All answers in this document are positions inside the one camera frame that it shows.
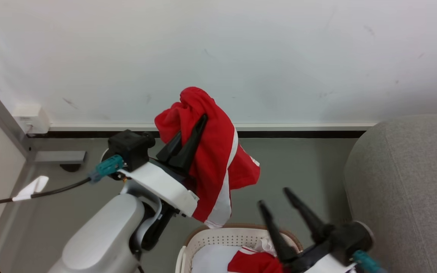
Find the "red garment with striped trim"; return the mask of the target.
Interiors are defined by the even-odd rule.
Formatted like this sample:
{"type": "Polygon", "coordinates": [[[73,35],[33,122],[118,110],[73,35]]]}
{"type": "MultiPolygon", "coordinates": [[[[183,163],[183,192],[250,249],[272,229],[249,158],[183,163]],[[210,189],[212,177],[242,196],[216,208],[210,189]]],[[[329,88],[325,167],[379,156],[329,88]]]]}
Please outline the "red garment with striped trim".
{"type": "Polygon", "coordinates": [[[227,266],[228,273],[284,273],[283,266],[273,255],[241,247],[227,266]]]}

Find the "white and black baseboard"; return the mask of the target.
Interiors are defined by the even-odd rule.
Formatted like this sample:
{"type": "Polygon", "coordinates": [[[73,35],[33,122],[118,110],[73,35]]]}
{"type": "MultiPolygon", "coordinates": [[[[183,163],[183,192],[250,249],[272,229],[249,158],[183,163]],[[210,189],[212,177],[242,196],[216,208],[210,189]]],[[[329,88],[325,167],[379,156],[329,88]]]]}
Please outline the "white and black baseboard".
{"type": "MultiPolygon", "coordinates": [[[[240,138],[359,138],[376,123],[243,123],[235,124],[240,138]]],[[[135,133],[160,134],[154,124],[52,123],[46,133],[27,134],[31,139],[109,138],[129,129],[135,133]]]]}

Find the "white perforated laundry basket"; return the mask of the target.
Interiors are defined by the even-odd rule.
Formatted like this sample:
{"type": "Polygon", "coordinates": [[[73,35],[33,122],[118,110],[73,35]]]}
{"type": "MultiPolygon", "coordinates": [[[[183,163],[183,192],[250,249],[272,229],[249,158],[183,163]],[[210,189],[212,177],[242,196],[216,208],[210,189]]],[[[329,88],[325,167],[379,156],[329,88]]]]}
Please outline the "white perforated laundry basket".
{"type": "Polygon", "coordinates": [[[252,248],[261,238],[270,240],[264,225],[229,224],[220,229],[199,228],[191,233],[180,250],[175,273],[192,273],[192,259],[196,252],[205,246],[223,245],[252,248]]]}

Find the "white wall socket box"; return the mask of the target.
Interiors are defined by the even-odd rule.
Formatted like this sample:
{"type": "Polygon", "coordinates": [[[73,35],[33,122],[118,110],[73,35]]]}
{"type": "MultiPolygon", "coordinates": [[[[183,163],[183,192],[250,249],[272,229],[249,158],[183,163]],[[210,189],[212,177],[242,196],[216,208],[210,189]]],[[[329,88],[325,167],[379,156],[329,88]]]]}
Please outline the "white wall socket box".
{"type": "Polygon", "coordinates": [[[19,104],[12,117],[25,134],[46,134],[50,130],[50,119],[39,104],[19,104]]]}

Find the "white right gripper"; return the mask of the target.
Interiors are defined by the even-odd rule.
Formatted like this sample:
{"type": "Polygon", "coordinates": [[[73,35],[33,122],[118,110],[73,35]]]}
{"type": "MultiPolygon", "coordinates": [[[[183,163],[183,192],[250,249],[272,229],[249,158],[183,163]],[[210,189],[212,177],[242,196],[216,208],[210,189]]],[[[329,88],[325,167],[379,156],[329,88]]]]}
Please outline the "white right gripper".
{"type": "Polygon", "coordinates": [[[350,270],[356,266],[354,259],[353,263],[344,266],[331,254],[329,237],[335,226],[323,222],[290,188],[283,188],[283,192],[290,205],[296,209],[304,220],[311,233],[311,239],[315,244],[306,251],[297,252],[283,238],[280,229],[274,223],[274,218],[269,208],[263,200],[260,200],[258,207],[277,252],[277,257],[283,266],[283,272],[350,273],[350,270]]]}

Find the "grey fabric sofa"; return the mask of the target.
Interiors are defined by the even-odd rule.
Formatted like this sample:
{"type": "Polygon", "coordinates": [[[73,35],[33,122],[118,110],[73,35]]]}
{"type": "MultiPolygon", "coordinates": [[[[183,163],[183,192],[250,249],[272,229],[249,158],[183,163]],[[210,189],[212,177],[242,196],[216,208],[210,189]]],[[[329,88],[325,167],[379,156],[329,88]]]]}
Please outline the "grey fabric sofa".
{"type": "Polygon", "coordinates": [[[355,143],[344,169],[352,217],[375,237],[389,273],[437,273],[437,114],[383,121],[355,143]]]}

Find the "grey metal frame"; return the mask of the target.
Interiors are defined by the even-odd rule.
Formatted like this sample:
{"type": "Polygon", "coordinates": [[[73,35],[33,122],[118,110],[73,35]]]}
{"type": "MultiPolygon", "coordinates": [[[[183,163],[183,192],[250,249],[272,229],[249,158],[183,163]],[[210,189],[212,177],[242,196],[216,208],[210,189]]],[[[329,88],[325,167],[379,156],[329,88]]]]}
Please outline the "grey metal frame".
{"type": "Polygon", "coordinates": [[[0,101],[0,128],[10,138],[12,143],[32,163],[58,164],[58,165],[82,165],[86,159],[86,151],[39,151],[31,143],[24,131],[19,127],[16,120],[11,116],[0,101]]]}

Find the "white garment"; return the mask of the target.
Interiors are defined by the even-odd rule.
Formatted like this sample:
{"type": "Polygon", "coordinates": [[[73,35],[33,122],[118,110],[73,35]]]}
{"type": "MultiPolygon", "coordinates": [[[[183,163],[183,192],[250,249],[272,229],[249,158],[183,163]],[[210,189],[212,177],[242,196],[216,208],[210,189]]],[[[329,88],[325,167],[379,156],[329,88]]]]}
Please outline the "white garment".
{"type": "MultiPolygon", "coordinates": [[[[208,245],[201,248],[192,259],[192,273],[228,273],[227,266],[241,247],[246,246],[208,245]]],[[[268,238],[261,238],[255,247],[248,248],[277,258],[274,246],[268,238]]]]}

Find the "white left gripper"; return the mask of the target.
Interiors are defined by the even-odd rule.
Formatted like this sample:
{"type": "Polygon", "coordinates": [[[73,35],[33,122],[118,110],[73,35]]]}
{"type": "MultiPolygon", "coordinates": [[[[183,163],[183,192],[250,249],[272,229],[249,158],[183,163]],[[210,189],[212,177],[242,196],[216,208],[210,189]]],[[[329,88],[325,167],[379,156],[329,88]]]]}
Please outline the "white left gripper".
{"type": "MultiPolygon", "coordinates": [[[[157,153],[156,159],[169,162],[170,166],[183,173],[189,173],[207,121],[208,116],[203,114],[184,145],[182,133],[178,131],[157,153]]],[[[120,173],[128,179],[120,194],[120,204],[124,205],[125,211],[144,211],[140,197],[151,202],[153,218],[162,217],[163,203],[171,207],[172,213],[184,214],[186,217],[191,217],[197,208],[199,199],[196,194],[153,163],[144,163],[133,171],[120,169],[120,173]]]]}

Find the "red shorts with white stripe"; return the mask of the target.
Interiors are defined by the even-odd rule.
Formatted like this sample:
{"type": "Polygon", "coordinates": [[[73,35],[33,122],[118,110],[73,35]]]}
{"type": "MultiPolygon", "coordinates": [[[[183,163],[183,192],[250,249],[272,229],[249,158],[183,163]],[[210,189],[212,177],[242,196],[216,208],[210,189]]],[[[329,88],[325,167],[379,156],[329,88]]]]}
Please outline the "red shorts with white stripe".
{"type": "Polygon", "coordinates": [[[185,144],[203,115],[208,120],[190,169],[199,197],[193,218],[217,229],[231,217],[231,191],[255,185],[260,164],[241,147],[229,116],[201,88],[184,89],[179,102],[158,114],[154,123],[163,142],[170,142],[181,132],[185,144]]]}

